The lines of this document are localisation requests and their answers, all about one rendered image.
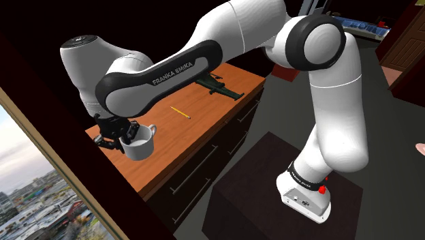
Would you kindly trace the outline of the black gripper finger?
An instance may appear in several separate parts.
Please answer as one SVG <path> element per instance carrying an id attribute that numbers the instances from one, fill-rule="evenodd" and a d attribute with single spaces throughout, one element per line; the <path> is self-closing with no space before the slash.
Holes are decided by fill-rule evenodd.
<path id="1" fill-rule="evenodd" d="M 119 150 L 122 154 L 125 153 L 119 138 L 115 138 L 112 141 L 109 141 L 109 140 L 105 140 L 104 137 L 100 134 L 93 139 L 93 142 L 98 147 L 103 147 L 105 149 L 111 149 L 111 150 L 115 149 L 115 150 Z"/>
<path id="2" fill-rule="evenodd" d="M 131 143 L 131 141 L 136 137 L 136 134 L 138 133 L 138 129 L 140 127 L 140 124 L 137 121 L 130 121 L 129 123 L 129 128 L 124 133 L 125 144 Z"/>

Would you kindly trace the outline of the white mug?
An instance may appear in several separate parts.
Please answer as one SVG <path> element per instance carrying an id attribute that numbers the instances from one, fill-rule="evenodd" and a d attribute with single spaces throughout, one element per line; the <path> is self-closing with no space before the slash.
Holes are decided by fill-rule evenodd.
<path id="1" fill-rule="evenodd" d="M 157 131 L 157 126 L 140 125 L 135 136 L 125 142 L 124 136 L 120 137 L 120 143 L 123 147 L 125 155 L 131 160 L 144 160 L 148 158 L 154 151 L 153 137 Z"/>

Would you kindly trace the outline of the yellow pencil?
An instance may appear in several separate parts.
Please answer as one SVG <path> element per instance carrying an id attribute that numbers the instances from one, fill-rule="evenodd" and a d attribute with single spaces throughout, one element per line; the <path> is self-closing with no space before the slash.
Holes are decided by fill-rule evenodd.
<path id="1" fill-rule="evenodd" d="M 177 108 L 175 108 L 175 107 L 173 107 L 173 106 L 171 106 L 170 108 L 171 108 L 172 110 L 176 111 L 177 113 L 181 114 L 182 116 L 184 116 L 184 117 L 186 117 L 186 118 L 188 118 L 188 119 L 191 119 L 191 117 L 190 117 L 189 115 L 187 115 L 187 114 L 183 113 L 182 111 L 178 110 Z"/>

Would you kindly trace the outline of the wooden chest of drawers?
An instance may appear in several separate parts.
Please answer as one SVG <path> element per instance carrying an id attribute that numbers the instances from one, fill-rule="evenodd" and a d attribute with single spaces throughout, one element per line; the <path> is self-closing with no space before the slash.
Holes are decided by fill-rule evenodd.
<path id="1" fill-rule="evenodd" d="M 224 63 L 212 72 L 239 99 L 193 83 L 162 99 L 136 120 L 155 124 L 154 151 L 133 161 L 119 150 L 104 155 L 174 233 L 244 143 L 265 79 Z M 170 107 L 189 115 L 188 119 Z"/>

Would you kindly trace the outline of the window with city view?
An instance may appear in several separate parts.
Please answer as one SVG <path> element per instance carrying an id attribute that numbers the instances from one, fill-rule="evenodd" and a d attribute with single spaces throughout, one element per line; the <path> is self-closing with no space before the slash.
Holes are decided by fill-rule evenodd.
<path id="1" fill-rule="evenodd" d="M 0 224 L 0 238 L 64 240 L 58 227 L 89 210 L 99 224 L 83 239 L 129 240 L 0 87 L 0 192 L 9 185 L 8 175 L 16 179 L 8 205 L 18 215 L 7 221 L 11 233 Z"/>

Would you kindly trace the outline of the dark robot stand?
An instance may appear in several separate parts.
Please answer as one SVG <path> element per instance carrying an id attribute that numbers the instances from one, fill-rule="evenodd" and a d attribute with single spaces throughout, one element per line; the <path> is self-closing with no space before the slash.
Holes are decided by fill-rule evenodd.
<path id="1" fill-rule="evenodd" d="M 266 133 L 214 185 L 203 233 L 209 240 L 355 240 L 363 189 L 332 172 L 330 217 L 317 224 L 282 203 L 276 178 L 299 150 Z"/>

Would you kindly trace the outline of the red box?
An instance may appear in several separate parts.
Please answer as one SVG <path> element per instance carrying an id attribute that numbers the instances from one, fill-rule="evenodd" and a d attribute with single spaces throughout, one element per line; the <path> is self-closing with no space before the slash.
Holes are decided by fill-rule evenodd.
<path id="1" fill-rule="evenodd" d="M 271 75 L 286 80 L 288 82 L 293 82 L 299 73 L 299 70 L 286 68 L 275 64 L 272 69 Z"/>

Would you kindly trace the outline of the blue bed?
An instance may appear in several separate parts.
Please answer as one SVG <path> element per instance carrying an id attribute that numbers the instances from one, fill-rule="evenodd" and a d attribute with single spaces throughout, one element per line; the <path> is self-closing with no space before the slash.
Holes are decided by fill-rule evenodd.
<path id="1" fill-rule="evenodd" d="M 334 16 L 334 18 L 342 24 L 346 32 L 372 40 L 382 41 L 391 31 L 391 28 L 378 27 L 369 22 L 353 20 L 341 16 Z"/>

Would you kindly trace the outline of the brown wooden door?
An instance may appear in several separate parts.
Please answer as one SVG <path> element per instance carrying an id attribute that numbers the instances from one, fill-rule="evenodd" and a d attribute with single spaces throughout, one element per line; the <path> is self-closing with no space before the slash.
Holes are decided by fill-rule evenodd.
<path id="1" fill-rule="evenodd" d="M 425 4 L 379 62 L 390 87 L 425 51 Z"/>

